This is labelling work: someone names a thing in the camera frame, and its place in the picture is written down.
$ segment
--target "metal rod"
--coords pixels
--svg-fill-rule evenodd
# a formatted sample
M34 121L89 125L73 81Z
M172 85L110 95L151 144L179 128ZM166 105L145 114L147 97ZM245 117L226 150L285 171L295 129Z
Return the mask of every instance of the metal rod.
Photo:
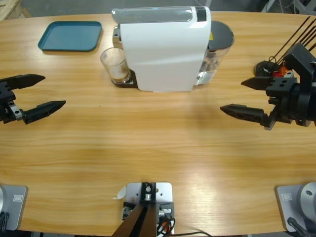
M316 33L312 36L312 38L309 41L307 41L304 47L306 47L313 39L315 39L315 37L316 37Z
M310 37L316 32L316 26L313 26L312 29L314 29L314 31L311 32L305 40L302 40L302 39L300 40L301 44L304 45L310 39Z
M316 19L314 19L308 26L307 28L300 34L300 36L295 40L295 42L290 46L292 47L294 44L296 44L296 42L301 38L301 36L303 34L305 34L305 32L309 29L309 27L311 27L311 25L316 21ZM276 62L276 64L279 64L282 60L283 60L283 56L287 53L287 51L280 57L280 59Z
M313 46L308 51L311 52L315 47L316 47L316 43L314 43Z
M299 28L294 32L294 34L292 34L292 36L282 46L282 48L275 54L275 56L273 58L275 58L281 52L281 50L290 42L290 40L296 35L296 33L302 28L302 26L304 26L304 24L308 21L309 18L310 18L310 16L305 19L305 21L299 26Z
M315 26L313 26L305 35L304 37L300 40L301 44L304 44L314 33L315 31L313 31L313 29L315 29Z

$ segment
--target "label sticker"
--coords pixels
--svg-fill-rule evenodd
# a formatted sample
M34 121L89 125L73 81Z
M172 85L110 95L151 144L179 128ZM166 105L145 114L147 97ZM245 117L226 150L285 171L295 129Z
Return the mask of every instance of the label sticker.
M23 195L14 195L13 201L22 202L23 201Z
M292 200L292 194L282 194L283 201L290 201Z

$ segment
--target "black robotic gripper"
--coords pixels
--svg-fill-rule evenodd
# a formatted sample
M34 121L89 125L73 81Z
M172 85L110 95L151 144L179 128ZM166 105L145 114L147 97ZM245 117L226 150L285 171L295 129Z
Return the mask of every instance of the black robotic gripper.
M254 77L241 84L255 90L265 90L269 104L275 105L270 115L262 109L245 105L230 104L221 110L237 119L257 122L267 130L272 129L276 121L309 126L316 125L316 58L301 44L292 46L284 56L284 65L300 76L300 83L293 77Z

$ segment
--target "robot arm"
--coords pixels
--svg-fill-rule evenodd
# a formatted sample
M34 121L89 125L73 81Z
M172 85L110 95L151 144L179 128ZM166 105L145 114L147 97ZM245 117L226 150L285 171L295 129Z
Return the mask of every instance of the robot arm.
M254 77L241 84L255 90L265 90L269 104L275 107L269 115L262 109L230 104L221 110L237 119L257 122L271 130L276 121L309 126L316 123L316 58L301 44L292 46L284 56L284 65L300 75L300 83L288 72L284 77Z
M38 105L34 109L23 111L13 102L15 95L12 90L33 86L43 79L45 77L35 74L0 79L0 121L8 123L23 119L24 123L28 124L47 117L63 107L66 101L51 101Z

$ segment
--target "floor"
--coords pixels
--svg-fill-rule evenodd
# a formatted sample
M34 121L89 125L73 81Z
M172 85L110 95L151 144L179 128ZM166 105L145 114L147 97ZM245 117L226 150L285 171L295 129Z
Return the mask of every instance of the floor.
M261 11L267 0L212 0L212 11ZM270 12L281 12L279 1ZM282 0L285 13L291 13L286 6L291 0ZM22 0L33 17L110 13L113 8L153 7L205 4L205 0Z

